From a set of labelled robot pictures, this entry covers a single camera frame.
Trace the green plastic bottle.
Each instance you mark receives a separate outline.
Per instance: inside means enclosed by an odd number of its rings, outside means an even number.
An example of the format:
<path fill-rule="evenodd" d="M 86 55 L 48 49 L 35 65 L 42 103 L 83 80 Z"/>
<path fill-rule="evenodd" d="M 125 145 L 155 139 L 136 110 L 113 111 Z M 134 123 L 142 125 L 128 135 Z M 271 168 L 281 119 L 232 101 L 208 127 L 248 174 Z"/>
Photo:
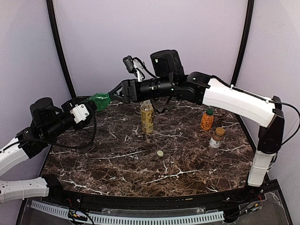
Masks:
<path fill-rule="evenodd" d="M 96 93 L 89 97 L 88 102 L 94 112 L 100 112 L 112 102 L 112 99 L 109 97 L 108 93 Z"/>

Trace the yellow tea bottle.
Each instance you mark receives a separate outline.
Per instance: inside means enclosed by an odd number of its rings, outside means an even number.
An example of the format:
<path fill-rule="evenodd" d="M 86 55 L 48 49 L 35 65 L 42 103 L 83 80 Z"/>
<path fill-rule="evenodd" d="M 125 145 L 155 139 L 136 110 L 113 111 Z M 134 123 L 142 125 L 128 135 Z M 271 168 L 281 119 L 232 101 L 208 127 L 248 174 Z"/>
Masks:
<path fill-rule="evenodd" d="M 140 106 L 142 131 L 151 134 L 154 130 L 154 109 L 150 100 L 143 101 Z"/>

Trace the pale green bottle cap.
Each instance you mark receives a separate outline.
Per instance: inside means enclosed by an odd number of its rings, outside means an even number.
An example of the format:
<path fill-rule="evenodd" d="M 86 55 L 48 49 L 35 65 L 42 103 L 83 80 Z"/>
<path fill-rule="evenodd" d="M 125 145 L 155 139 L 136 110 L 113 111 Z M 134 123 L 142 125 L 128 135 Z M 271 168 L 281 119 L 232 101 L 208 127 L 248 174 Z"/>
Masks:
<path fill-rule="evenodd" d="M 163 157 L 163 156 L 164 156 L 164 153 L 163 153 L 163 151 L 158 150 L 158 151 L 157 151 L 157 155 L 158 155 L 159 157 Z"/>

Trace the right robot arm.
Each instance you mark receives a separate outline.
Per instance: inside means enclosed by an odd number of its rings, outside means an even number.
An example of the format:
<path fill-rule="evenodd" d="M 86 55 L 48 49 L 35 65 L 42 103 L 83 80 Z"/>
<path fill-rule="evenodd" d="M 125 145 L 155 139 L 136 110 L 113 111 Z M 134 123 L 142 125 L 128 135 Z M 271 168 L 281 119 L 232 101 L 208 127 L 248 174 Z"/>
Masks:
<path fill-rule="evenodd" d="M 112 91 L 112 100 L 130 104 L 159 97 L 176 97 L 197 105 L 221 108 L 259 124 L 259 142 L 248 175 L 249 186 L 262 185 L 272 158 L 282 146 L 285 126 L 280 98 L 257 96 L 226 84 L 214 75 L 184 73 L 176 50 L 150 55 L 155 77 L 148 80 L 124 80 Z"/>

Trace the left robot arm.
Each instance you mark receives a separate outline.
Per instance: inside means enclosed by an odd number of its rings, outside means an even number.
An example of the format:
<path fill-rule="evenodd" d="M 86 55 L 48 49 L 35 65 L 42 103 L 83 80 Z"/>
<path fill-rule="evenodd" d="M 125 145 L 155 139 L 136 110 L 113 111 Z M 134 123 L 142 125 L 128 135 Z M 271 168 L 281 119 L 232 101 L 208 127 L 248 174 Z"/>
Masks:
<path fill-rule="evenodd" d="M 16 165 L 38 155 L 48 146 L 67 148 L 57 144 L 59 135 L 68 129 L 82 129 L 95 121 L 97 105 L 92 100 L 85 100 L 78 105 L 65 103 L 63 108 L 54 106 L 49 97 L 37 100 L 30 106 L 32 122 L 20 131 L 0 150 L 0 173 L 5 174 Z M 46 175 L 31 180 L 1 181 L 0 202 L 31 197 L 47 197 L 62 186 L 54 175 Z"/>

